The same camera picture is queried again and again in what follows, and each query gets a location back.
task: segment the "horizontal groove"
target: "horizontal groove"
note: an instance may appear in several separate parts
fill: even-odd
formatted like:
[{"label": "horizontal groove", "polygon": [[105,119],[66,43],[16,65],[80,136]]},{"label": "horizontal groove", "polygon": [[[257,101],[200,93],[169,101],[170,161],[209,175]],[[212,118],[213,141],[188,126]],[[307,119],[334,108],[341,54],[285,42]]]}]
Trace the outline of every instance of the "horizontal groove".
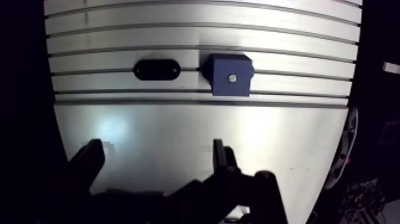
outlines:
[{"label": "horizontal groove", "polygon": [[[113,93],[211,93],[209,90],[203,89],[107,89],[107,90],[80,90],[80,91],[57,91],[56,94],[113,94]],[[296,92],[271,92],[271,91],[250,91],[250,94],[258,95],[284,95],[296,97],[320,97],[320,98],[337,98],[346,99],[345,95],[328,95],[328,94],[303,94]]]},{"label": "horizontal groove", "polygon": [[356,44],[354,41],[346,39],[336,38],[333,36],[319,35],[316,33],[303,32],[290,29],[281,29],[265,26],[253,26],[253,25],[240,25],[240,24],[226,24],[226,23],[146,23],[146,24],[133,24],[133,25],[121,25],[121,26],[105,26],[97,28],[88,28],[74,31],[67,31],[61,33],[53,33],[49,35],[49,38],[57,38],[61,36],[76,35],[83,33],[110,31],[110,30],[126,30],[126,29],[140,29],[140,28],[157,28],[157,27],[217,27],[217,28],[233,28],[233,29],[245,29],[245,30],[262,30],[270,32],[288,33],[301,36],[309,36],[312,38],[327,39],[330,41],[336,41],[341,43]]},{"label": "horizontal groove", "polygon": [[[352,6],[357,4],[353,4],[351,2],[347,1],[339,1],[341,3],[345,4],[350,4]],[[101,5],[101,6],[95,6],[95,7],[87,7],[87,8],[81,8],[78,10],[70,10],[70,11],[65,11],[62,13],[55,13],[51,14],[48,16],[48,18],[55,18],[55,17],[62,17],[64,15],[71,15],[71,14],[77,14],[77,13],[85,13],[89,11],[97,11],[97,10],[107,10],[107,9],[113,9],[113,8],[122,8],[122,7],[134,7],[134,6],[148,6],[148,5],[173,5],[173,4],[204,4],[204,5],[227,5],[227,6],[238,6],[238,7],[252,7],[252,8],[263,8],[263,9],[269,9],[269,10],[277,10],[277,11],[284,11],[288,13],[297,13],[297,14],[303,14],[303,15],[309,15],[309,16],[314,16],[314,17],[319,17],[319,18],[325,18],[328,20],[332,21],[338,21],[341,23],[345,24],[350,24],[353,26],[357,26],[358,23],[345,20],[342,18],[330,16],[330,15],[324,15],[320,13],[314,13],[310,11],[305,11],[305,10],[297,10],[293,8],[286,8],[286,7],[279,7],[279,6],[274,6],[274,5],[262,5],[262,4],[255,4],[255,3],[244,3],[244,2],[225,2],[225,1],[148,1],[148,2],[129,2],[129,3],[120,3],[120,4],[110,4],[110,5]]]},{"label": "horizontal groove", "polygon": [[[77,75],[77,74],[103,74],[103,73],[125,73],[125,72],[133,72],[133,68],[125,68],[125,69],[97,69],[97,70],[81,70],[81,71],[63,71],[53,73],[54,76],[69,76],[69,75]],[[201,68],[181,68],[181,71],[200,71]],[[329,79],[329,80],[340,80],[340,81],[350,81],[351,79],[347,79],[344,77],[336,77],[336,76],[326,76],[320,74],[309,74],[309,73],[295,73],[289,71],[274,71],[274,70],[254,70],[255,74],[278,74],[281,76],[295,76],[295,77],[310,77],[310,78],[318,78],[318,79]]]},{"label": "horizontal groove", "polygon": [[91,101],[58,101],[55,105],[97,105],[97,104],[161,104],[161,105],[235,105],[235,106],[259,106],[259,107],[305,107],[305,108],[332,108],[347,109],[345,105],[334,104],[301,104],[301,103],[277,103],[277,102],[243,102],[243,101],[191,101],[191,100],[91,100]]},{"label": "horizontal groove", "polygon": [[[181,68],[181,71],[198,71],[197,68]],[[82,71],[63,71],[52,73],[54,76],[69,76],[75,74],[102,74],[102,73],[118,73],[118,72],[132,72],[132,68],[125,69],[97,69],[97,70],[82,70]]]},{"label": "horizontal groove", "polygon": [[344,78],[344,77],[326,76],[326,75],[309,74],[309,73],[298,73],[298,72],[289,72],[289,71],[254,70],[254,73],[257,73],[257,74],[278,74],[278,75],[281,75],[281,76],[309,77],[309,78],[317,78],[317,79],[350,81],[350,79],[347,79],[347,78]]},{"label": "horizontal groove", "polygon": [[340,3],[346,4],[346,5],[351,5],[351,6],[356,7],[356,8],[361,8],[362,7],[362,5],[358,5],[358,4],[354,3],[354,2],[349,2],[347,0],[331,0],[331,1],[340,2]]},{"label": "horizontal groove", "polygon": [[303,52],[296,51],[280,51],[275,49],[264,49],[264,48],[244,48],[240,46],[209,46],[209,45],[151,45],[151,46],[125,46],[118,48],[99,48],[99,49],[87,49],[87,50],[79,50],[79,51],[66,51],[59,52],[54,54],[49,54],[50,57],[60,57],[60,56],[69,56],[69,55],[77,55],[77,54],[91,54],[91,53],[100,53],[100,52],[115,52],[115,51],[136,51],[136,50],[219,50],[219,51],[254,51],[254,52],[262,52],[262,53],[273,53],[273,54],[285,54],[285,55],[294,55],[294,56],[302,56],[302,57],[310,57],[310,58],[320,58],[332,61],[341,61],[346,63],[355,63],[354,60],[338,58],[338,57],[330,57],[325,55],[318,54],[308,54]]}]

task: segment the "blue block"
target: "blue block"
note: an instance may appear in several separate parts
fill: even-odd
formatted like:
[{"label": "blue block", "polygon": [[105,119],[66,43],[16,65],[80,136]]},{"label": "blue block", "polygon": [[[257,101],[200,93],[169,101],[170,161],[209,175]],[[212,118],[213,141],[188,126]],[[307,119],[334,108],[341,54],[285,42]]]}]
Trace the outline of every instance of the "blue block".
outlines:
[{"label": "blue block", "polygon": [[202,67],[214,96],[248,97],[254,75],[252,61],[242,54],[211,54]]}]

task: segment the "wire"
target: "wire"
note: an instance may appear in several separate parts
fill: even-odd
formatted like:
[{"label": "wire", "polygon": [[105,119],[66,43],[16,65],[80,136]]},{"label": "wire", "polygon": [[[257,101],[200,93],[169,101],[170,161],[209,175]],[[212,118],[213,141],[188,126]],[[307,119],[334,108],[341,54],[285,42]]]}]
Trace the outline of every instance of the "wire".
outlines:
[{"label": "wire", "polygon": [[310,224],[313,224],[318,218],[318,214],[316,212],[313,211],[312,213],[315,214],[315,218],[310,222]]}]

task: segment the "dark background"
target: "dark background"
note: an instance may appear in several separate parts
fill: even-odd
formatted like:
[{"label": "dark background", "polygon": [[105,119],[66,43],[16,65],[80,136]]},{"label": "dark background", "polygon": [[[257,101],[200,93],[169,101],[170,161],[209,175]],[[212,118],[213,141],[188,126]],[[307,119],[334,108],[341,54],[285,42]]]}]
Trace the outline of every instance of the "dark background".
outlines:
[{"label": "dark background", "polygon": [[[67,162],[52,107],[43,1],[1,5],[0,222],[34,222],[51,205],[56,174]],[[400,3],[364,0],[362,9],[350,97],[360,110],[358,137],[342,180],[316,205],[325,210],[322,223],[338,223],[332,217],[350,181],[379,178],[387,200],[400,198],[400,75],[382,70],[384,61],[400,64]]]}]

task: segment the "screw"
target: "screw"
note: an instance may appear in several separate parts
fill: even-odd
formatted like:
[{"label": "screw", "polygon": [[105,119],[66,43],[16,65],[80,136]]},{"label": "screw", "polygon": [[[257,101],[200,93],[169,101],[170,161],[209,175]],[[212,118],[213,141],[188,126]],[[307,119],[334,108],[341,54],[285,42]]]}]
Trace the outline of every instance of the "screw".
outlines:
[{"label": "screw", "polygon": [[228,81],[230,83],[235,83],[236,81],[238,81],[238,76],[236,74],[229,74]]}]

